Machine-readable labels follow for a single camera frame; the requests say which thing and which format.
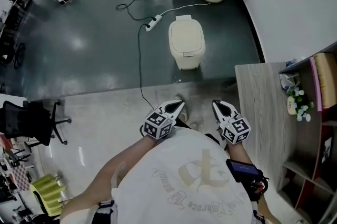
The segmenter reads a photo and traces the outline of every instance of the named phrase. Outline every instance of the white floor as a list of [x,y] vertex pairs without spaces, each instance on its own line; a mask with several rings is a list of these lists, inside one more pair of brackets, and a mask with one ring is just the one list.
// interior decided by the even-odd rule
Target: white floor
[[[201,133],[216,134],[211,101],[222,99],[239,108],[235,87],[224,89],[222,81],[214,80],[148,87],[143,93],[153,106],[174,99],[177,93],[182,94],[190,111],[187,123],[196,122]],[[139,128],[150,107],[139,89],[128,89],[66,97],[60,110],[59,114],[72,119],[71,124],[64,123],[59,128],[68,145],[62,145],[55,138],[49,147],[39,146],[41,172],[61,171],[69,195],[76,196],[85,190],[109,159],[142,137]],[[296,223],[302,219],[273,187],[265,196],[270,210],[282,223]]]

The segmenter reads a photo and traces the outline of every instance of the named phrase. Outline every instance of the dark floor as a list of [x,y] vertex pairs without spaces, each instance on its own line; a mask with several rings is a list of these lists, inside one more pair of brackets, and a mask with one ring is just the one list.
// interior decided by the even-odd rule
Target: dark floor
[[[6,74],[15,95],[43,99],[139,86],[137,32],[142,22],[115,10],[128,0],[34,2],[19,36],[26,44],[22,68],[15,77],[12,70]],[[130,12],[141,18],[195,3],[204,2],[136,0]],[[201,24],[206,51],[197,70],[180,71],[170,53],[168,30],[176,15],[187,14]],[[259,62],[236,0],[165,14],[151,32],[141,32],[141,50],[143,86],[234,77],[235,65]]]

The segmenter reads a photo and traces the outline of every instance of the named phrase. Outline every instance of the small plant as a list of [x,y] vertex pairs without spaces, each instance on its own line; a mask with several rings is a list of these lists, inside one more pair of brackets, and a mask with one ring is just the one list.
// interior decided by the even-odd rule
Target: small plant
[[297,115],[297,121],[302,121],[305,118],[306,121],[311,120],[311,116],[308,110],[314,107],[314,103],[309,101],[307,94],[304,90],[295,87],[294,89],[288,89],[288,113],[290,115]]

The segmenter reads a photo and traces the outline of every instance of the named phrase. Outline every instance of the black cable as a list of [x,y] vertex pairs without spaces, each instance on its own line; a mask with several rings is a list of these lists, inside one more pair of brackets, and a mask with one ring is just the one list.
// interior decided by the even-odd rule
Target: black cable
[[143,26],[148,26],[148,24],[142,24],[140,27],[139,27],[139,30],[138,30],[138,53],[139,53],[139,67],[138,67],[138,70],[139,70],[139,87],[141,89],[141,93],[142,93],[142,97],[144,100],[147,101],[147,103],[151,106],[151,108],[154,110],[153,106],[150,104],[150,102],[144,97],[143,95],[143,90],[142,90],[142,53],[141,53],[141,42],[140,42],[140,33],[141,33],[141,29]]
[[131,13],[130,13],[130,11],[129,11],[129,9],[128,9],[128,7],[129,7],[131,4],[133,4],[134,1],[135,1],[135,0],[132,0],[132,2],[130,2],[129,4],[125,4],[125,3],[118,4],[118,5],[116,6],[116,10],[120,11],[120,10],[126,9],[127,13],[128,13],[128,14],[131,16],[131,18],[132,18],[133,20],[135,20],[135,21],[142,21],[142,20],[146,20],[146,19],[149,19],[149,18],[151,18],[151,19],[153,19],[154,21],[156,21],[156,18],[153,17],[153,16],[148,16],[148,17],[144,17],[144,18],[134,18],[134,17],[131,15]]

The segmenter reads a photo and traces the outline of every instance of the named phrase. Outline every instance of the white cable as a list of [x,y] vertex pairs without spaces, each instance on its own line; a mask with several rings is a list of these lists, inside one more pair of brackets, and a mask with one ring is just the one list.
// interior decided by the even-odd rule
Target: white cable
[[174,8],[174,9],[167,10],[167,11],[161,13],[160,16],[164,15],[164,14],[167,13],[167,12],[174,11],[174,10],[178,10],[178,9],[181,9],[181,8],[190,7],[190,6],[195,6],[195,5],[208,5],[208,4],[211,4],[211,3],[197,3],[197,4],[192,4],[192,5],[185,5],[185,6],[182,6],[182,7],[179,7],[179,8]]

